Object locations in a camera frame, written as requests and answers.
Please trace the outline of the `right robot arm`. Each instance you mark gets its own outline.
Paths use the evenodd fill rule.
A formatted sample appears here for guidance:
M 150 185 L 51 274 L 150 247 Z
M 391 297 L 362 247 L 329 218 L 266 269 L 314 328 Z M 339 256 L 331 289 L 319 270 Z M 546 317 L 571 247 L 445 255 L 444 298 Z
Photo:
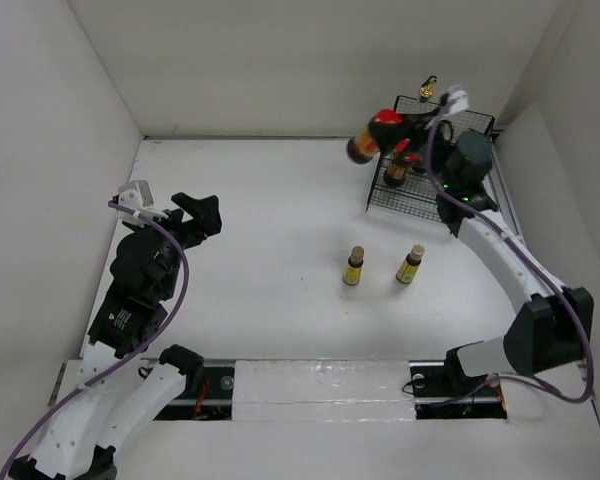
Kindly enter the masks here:
M 507 227 L 483 186 L 493 167 L 488 137 L 469 129 L 447 141 L 439 132 L 445 121 L 440 110 L 407 115 L 385 109 L 367 125 L 379 152 L 420 156 L 440 219 L 480 258 L 515 311 L 503 335 L 449 350 L 442 381 L 458 397 L 511 379 L 582 403 L 594 384 L 593 297 L 551 274 Z

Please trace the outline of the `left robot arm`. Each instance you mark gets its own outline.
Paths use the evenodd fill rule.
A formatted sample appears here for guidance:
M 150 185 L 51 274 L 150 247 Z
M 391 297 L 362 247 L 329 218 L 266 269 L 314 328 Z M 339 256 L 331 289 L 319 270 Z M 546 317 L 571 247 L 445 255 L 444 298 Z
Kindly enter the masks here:
M 222 228 L 217 196 L 177 193 L 171 200 L 174 210 L 156 211 L 150 195 L 127 186 L 109 202 L 131 232 L 116 249 L 113 280 L 86 334 L 76 385 L 25 434 L 1 479 L 113 479 L 120 457 L 156 415 L 178 396 L 202 390 L 203 357 L 174 344 L 117 401 L 186 297 L 186 250 Z

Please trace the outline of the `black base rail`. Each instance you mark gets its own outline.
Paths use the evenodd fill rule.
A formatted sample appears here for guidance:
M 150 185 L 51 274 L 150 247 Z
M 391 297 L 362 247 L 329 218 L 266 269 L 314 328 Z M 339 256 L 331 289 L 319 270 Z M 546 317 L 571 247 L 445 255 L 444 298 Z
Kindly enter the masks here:
M 492 382 L 461 398 L 438 361 L 208 360 L 199 387 L 171 400 L 162 421 L 408 422 L 507 417 Z

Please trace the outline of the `short red-lid sauce jar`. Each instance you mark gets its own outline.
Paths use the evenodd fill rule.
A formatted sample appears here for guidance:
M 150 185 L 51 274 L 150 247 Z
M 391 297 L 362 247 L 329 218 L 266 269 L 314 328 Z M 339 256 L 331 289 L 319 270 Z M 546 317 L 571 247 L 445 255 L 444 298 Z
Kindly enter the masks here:
M 367 164 L 373 157 L 395 146 L 404 135 L 405 115 L 392 109 L 375 113 L 368 123 L 347 143 L 349 159 L 356 164 Z

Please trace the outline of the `clear glass oil bottle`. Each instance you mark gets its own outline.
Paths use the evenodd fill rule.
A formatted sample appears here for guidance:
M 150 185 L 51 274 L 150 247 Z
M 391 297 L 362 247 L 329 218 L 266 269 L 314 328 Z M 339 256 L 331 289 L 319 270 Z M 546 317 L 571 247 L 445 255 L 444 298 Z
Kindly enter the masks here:
M 420 103 L 427 103 L 433 97 L 437 80 L 438 77 L 436 75 L 431 75 L 421 84 L 418 93 L 418 100 Z

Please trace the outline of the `small yellow bottle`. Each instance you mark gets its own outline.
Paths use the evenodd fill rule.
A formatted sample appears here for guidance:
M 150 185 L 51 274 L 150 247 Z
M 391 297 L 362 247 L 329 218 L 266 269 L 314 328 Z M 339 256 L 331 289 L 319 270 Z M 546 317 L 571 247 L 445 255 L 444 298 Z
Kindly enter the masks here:
M 396 280 L 402 284 L 410 284 L 417 274 L 424 254 L 425 247 L 423 245 L 414 245 L 396 272 Z
M 354 246 L 347 260 L 343 273 L 343 282 L 349 286 L 356 286 L 360 282 L 362 266 L 364 264 L 364 248 Z

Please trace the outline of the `tall red-lid sauce jar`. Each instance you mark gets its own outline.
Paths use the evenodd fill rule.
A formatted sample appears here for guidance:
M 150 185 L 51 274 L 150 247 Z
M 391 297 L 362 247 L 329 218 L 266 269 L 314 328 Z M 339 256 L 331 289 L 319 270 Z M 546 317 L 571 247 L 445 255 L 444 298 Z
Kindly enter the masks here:
M 394 147 L 389 159 L 383 181 L 391 188 L 398 188 L 405 183 L 408 170 L 418 162 L 419 157 L 410 150 L 410 140 L 403 139 Z

